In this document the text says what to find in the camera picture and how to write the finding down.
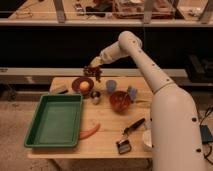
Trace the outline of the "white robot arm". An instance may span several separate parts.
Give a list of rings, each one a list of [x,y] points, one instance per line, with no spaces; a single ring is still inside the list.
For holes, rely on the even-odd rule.
[[[91,65],[130,56],[153,92],[150,108],[153,171],[206,171],[198,112],[192,96],[180,88],[143,50],[142,41],[123,31]]]

